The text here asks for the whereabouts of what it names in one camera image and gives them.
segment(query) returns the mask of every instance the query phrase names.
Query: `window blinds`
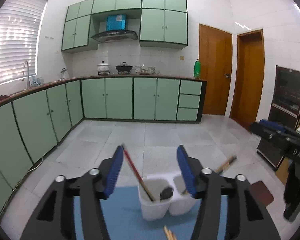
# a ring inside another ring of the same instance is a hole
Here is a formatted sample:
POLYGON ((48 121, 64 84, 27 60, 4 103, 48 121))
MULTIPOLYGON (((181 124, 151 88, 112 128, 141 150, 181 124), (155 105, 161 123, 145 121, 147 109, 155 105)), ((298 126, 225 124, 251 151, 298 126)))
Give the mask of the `window blinds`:
POLYGON ((6 0, 1 7, 0 84, 22 78, 25 60, 29 62, 29 75, 36 75, 38 33, 46 3, 47 0, 6 0))

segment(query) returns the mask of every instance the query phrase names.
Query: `countertop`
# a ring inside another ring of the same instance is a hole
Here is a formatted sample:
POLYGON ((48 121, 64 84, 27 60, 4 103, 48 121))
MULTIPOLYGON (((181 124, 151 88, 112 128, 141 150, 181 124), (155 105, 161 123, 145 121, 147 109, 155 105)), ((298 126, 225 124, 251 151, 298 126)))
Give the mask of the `countertop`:
POLYGON ((3 106, 13 100, 16 100, 18 98, 33 94, 35 92, 39 92, 41 90, 48 89, 50 87, 62 85, 71 81, 76 80, 82 80, 82 79, 96 79, 96 78, 119 78, 119 77, 142 77, 142 78, 169 78, 169 79, 182 79, 182 80, 190 80, 190 81, 202 81, 205 82, 206 80, 202 79, 195 79, 190 77, 177 77, 177 76, 164 76, 164 75, 139 75, 139 74, 118 74, 118 75, 101 75, 101 76, 82 76, 82 77, 73 77, 73 78, 66 78, 62 80, 57 80, 49 83, 45 83, 40 86, 31 87, 29 89, 25 89, 22 91, 19 91, 17 93, 14 93, 12 95, 9 95, 9 97, 3 99, 0 101, 0 106, 3 106))

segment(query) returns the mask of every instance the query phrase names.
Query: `blue box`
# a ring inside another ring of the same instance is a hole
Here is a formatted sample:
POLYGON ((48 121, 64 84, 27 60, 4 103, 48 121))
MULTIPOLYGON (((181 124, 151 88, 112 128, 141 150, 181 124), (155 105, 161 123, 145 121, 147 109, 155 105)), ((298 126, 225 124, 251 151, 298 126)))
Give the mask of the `blue box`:
POLYGON ((107 18, 107 31, 125 30, 126 29, 126 15, 110 15, 107 18))

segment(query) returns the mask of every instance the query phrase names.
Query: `white utensil holder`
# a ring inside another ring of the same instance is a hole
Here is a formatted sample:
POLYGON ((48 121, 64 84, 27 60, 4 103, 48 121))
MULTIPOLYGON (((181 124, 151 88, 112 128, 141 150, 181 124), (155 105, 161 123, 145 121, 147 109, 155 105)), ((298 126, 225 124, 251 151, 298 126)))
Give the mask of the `white utensil holder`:
POLYGON ((192 198, 190 194, 181 194, 185 190, 186 185, 180 171, 148 175, 143 178, 143 181, 156 200, 151 202, 141 185, 138 185, 139 200, 144 220, 162 219, 167 210, 172 216, 183 215, 189 212, 196 201, 198 201, 192 198), (160 192, 168 186, 173 188, 172 197, 168 200, 160 201, 160 192))

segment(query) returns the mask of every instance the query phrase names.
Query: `green bottle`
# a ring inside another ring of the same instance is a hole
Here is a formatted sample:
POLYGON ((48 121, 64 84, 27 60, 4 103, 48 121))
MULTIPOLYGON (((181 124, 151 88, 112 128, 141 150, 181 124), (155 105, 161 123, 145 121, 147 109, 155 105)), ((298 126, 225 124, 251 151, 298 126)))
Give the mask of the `green bottle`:
POLYGON ((200 78, 200 69, 201 69, 201 63, 197 59, 197 61, 194 63, 194 73, 193 73, 194 78, 196 78, 196 79, 200 78))

